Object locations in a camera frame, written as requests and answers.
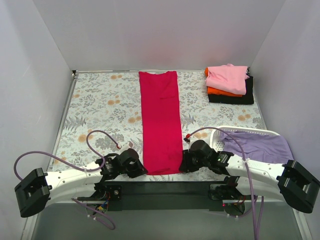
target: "pink shirt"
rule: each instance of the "pink shirt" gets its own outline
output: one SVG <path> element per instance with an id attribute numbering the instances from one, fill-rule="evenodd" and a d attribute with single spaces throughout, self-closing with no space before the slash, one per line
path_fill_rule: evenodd
<path id="1" fill-rule="evenodd" d="M 208 67 L 207 87 L 223 90 L 233 94 L 246 94 L 246 79 L 249 78 L 247 66 L 232 64 Z"/>

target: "stack of folded clothes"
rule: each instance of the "stack of folded clothes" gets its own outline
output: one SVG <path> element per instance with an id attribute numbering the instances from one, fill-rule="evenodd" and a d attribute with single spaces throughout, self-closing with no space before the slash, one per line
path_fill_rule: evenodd
<path id="1" fill-rule="evenodd" d="M 254 78 L 247 66 L 210 66 L 204 73 L 210 103 L 254 104 Z"/>

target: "wire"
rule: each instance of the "wire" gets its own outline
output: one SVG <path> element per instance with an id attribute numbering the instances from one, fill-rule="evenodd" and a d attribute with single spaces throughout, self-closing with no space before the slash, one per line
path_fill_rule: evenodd
<path id="1" fill-rule="evenodd" d="M 105 217 L 106 219 L 108 219 L 110 221 L 110 224 L 106 223 L 105 221 L 101 220 L 100 218 L 96 218 L 93 215 L 89 215 L 91 218 L 93 218 L 94 220 L 100 222 L 101 224 L 105 225 L 108 229 L 110 230 L 115 230 L 116 229 L 116 223 L 114 222 L 114 220 L 107 214 L 104 214 L 103 212 L 100 212 L 98 210 L 95 210 L 92 207 L 87 206 L 85 203 L 79 202 L 77 199 L 71 198 L 72 201 L 74 201 L 75 203 L 79 204 L 82 207 L 85 207 L 86 209 L 89 209 L 97 214 L 100 214 L 101 216 Z"/>
<path id="2" fill-rule="evenodd" d="M 258 196 L 254 196 L 254 204 L 256 204 L 257 200 L 258 200 Z M 240 216 L 236 216 L 236 215 L 229 215 L 229 216 L 232 217 L 232 218 L 239 218 L 240 219 L 240 218 L 243 218 L 243 217 L 247 216 L 251 212 L 252 212 L 252 207 L 248 211 L 246 211 L 244 214 L 242 214 Z M 205 213 L 212 214 L 212 215 L 218 215 L 218 216 L 226 216 L 225 214 L 221 214 L 221 213 L 218 213 L 218 212 L 212 212 L 212 211 L 205 211 Z"/>
<path id="3" fill-rule="evenodd" d="M 59 158 L 59 157 L 51 154 L 51 153 L 48 153 L 48 152 L 44 152 L 44 151 L 28 151 L 28 152 L 20 155 L 20 156 L 15 160 L 14 165 L 13 165 L 14 174 L 16 175 L 16 177 L 17 177 L 20 181 L 23 180 L 23 178 L 18 174 L 17 165 L 18 165 L 18 162 L 20 161 L 20 159 L 22 159 L 24 156 L 30 155 L 30 154 L 42 154 L 42 155 L 49 156 L 49 157 L 51 157 L 51 158 L 54 158 L 54 159 L 56 159 L 56 160 L 58 160 L 58 161 L 60 161 L 60 162 L 62 162 L 62 163 L 64 163 L 64 164 L 68 165 L 69 167 L 72 167 L 72 168 L 77 169 L 77 170 L 82 171 L 82 172 L 95 172 L 95 171 L 103 168 L 103 166 L 104 166 L 105 163 L 106 163 L 105 157 L 102 156 L 99 152 L 97 152 L 97 151 L 90 145 L 90 143 L 89 143 L 89 136 L 90 136 L 91 134 L 93 134 L 93 133 L 96 133 L 96 132 L 103 133 L 103 134 L 107 135 L 107 136 L 116 144 L 117 148 L 119 148 L 119 144 L 118 144 L 108 133 L 106 133 L 105 131 L 102 131 L 102 130 L 93 130 L 93 131 L 91 131 L 91 132 L 86 136 L 86 144 L 88 145 L 88 147 L 89 147 L 95 154 L 97 154 L 99 157 L 102 158 L 102 164 L 101 164 L 99 167 L 94 168 L 94 169 L 84 169 L 84 168 L 82 168 L 82 167 L 78 167 L 78 166 L 76 166 L 76 165 L 73 165 L 73 164 L 71 164 L 71 163 L 69 163 L 69 162 L 67 162 L 67 161 L 65 161 L 65 160 L 63 160 L 63 159 L 61 159 L 61 158 Z"/>
<path id="4" fill-rule="evenodd" d="M 264 204 L 265 204 L 265 197 L 262 196 L 262 197 L 261 197 L 261 206 L 260 206 L 258 224 L 257 224 L 258 235 L 259 235 L 259 232 L 260 232 L 260 223 L 261 223 L 261 219 L 262 219 L 262 212 L 263 212 L 263 210 L 264 210 Z"/>
<path id="5" fill-rule="evenodd" d="M 231 136 L 228 132 L 220 129 L 220 128 L 217 128 L 217 127 L 213 127 L 213 126 L 205 126 L 205 127 L 201 127 L 197 130 L 195 130 L 194 132 L 190 133 L 190 134 L 187 134 L 186 135 L 186 138 L 188 139 L 190 136 L 192 136 L 193 134 L 201 131 L 201 130 L 204 130 L 204 129 L 214 129 L 214 130 L 218 130 L 220 132 L 223 132 L 224 134 L 226 134 L 227 136 L 229 136 L 231 139 L 233 139 L 235 141 L 235 143 L 239 146 L 240 150 L 241 150 L 241 153 L 242 153 L 242 159 L 244 161 L 244 165 L 245 165 L 245 168 L 246 168 L 246 172 L 248 174 L 248 179 L 249 179 L 249 186 L 250 186 L 250 195 L 251 195 L 251 209 L 252 209 L 252 221 L 253 221 L 253 234 L 254 234 L 254 239 L 255 240 L 258 240 L 259 239 L 259 236 L 258 236 L 258 226 L 257 226 L 257 220 L 256 220 L 256 206 L 255 206 L 255 202 L 254 202 L 254 187 L 253 187 L 253 184 L 252 184 L 252 176 L 251 176 L 251 172 L 250 172 L 250 169 L 249 169 L 249 166 L 248 166 L 248 163 L 246 162 L 246 156 L 245 156 L 245 151 L 243 149 L 243 147 L 240 145 L 240 143 L 237 141 L 237 139 L 235 139 L 233 136 Z"/>
<path id="6" fill-rule="evenodd" d="M 243 204 L 246 200 L 246 195 L 244 195 L 242 202 L 239 203 L 239 205 Z"/>

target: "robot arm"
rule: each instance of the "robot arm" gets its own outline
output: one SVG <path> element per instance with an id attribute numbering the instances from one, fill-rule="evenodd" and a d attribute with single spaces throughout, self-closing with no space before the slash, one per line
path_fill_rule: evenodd
<path id="1" fill-rule="evenodd" d="M 42 168 L 33 170 L 14 188 L 20 216 L 27 218 L 51 204 L 99 194 L 100 183 L 115 179 L 120 174 L 136 178 L 148 172 L 141 164 L 138 153 L 130 147 L 123 147 L 120 154 L 111 153 L 104 158 L 105 165 L 97 171 L 68 169 L 43 172 Z M 102 159 L 98 159 L 82 168 L 96 169 L 102 162 Z"/>
<path id="2" fill-rule="evenodd" d="M 148 172 L 135 150 L 128 146 L 121 150 L 120 154 L 105 156 L 105 165 L 97 171 L 33 170 L 14 189 L 21 217 L 33 216 L 45 207 L 64 200 L 78 197 L 102 199 L 105 190 L 102 191 L 101 183 L 104 181 L 115 179 L 120 174 L 135 178 Z M 98 159 L 83 166 L 83 169 L 96 169 L 102 163 L 102 159 Z M 286 201 L 292 208 L 304 213 L 313 211 L 320 182 L 297 161 L 271 164 L 248 160 L 247 164 L 255 195 Z M 190 142 L 189 149 L 183 151 L 180 171 L 195 172 L 202 167 L 230 176 L 226 177 L 224 184 L 219 183 L 210 190 L 210 194 L 217 199 L 227 200 L 232 196 L 250 194 L 247 170 L 242 158 L 231 152 L 216 152 L 203 140 L 195 139 Z"/>
<path id="3" fill-rule="evenodd" d="M 320 182 L 300 163 L 294 160 L 288 160 L 287 164 L 255 160 L 246 162 L 255 195 L 284 200 L 298 211 L 312 213 Z M 232 176 L 225 180 L 224 185 L 219 185 L 212 191 L 218 198 L 225 199 L 227 196 L 224 193 L 231 192 L 234 195 L 250 194 L 248 173 L 240 156 L 226 151 L 216 152 L 203 140 L 191 138 L 189 149 L 183 151 L 180 170 L 188 173 L 201 167 L 208 167 L 216 174 Z"/>

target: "floral tablecloth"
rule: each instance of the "floral tablecloth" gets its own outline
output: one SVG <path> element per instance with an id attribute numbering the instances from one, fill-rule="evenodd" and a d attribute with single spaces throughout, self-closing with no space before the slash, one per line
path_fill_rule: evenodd
<path id="1" fill-rule="evenodd" d="M 182 133 L 204 126 L 221 125 L 264 129 L 255 101 L 253 105 L 209 103 L 203 72 L 178 72 L 180 118 Z M 76 166 L 83 166 L 99 157 L 86 144 L 92 130 L 103 130 L 121 144 L 131 141 L 143 162 L 143 128 L 138 72 L 80 73 L 67 112 L 56 155 Z M 211 130 L 196 133 L 209 143 Z M 117 152 L 115 144 L 102 133 L 90 136 L 91 145 L 101 154 Z M 54 160 L 49 169 L 62 171 L 69 166 Z M 116 181 L 220 181 L 218 175 L 203 167 L 193 173 L 143 175 L 129 178 L 126 174 Z"/>

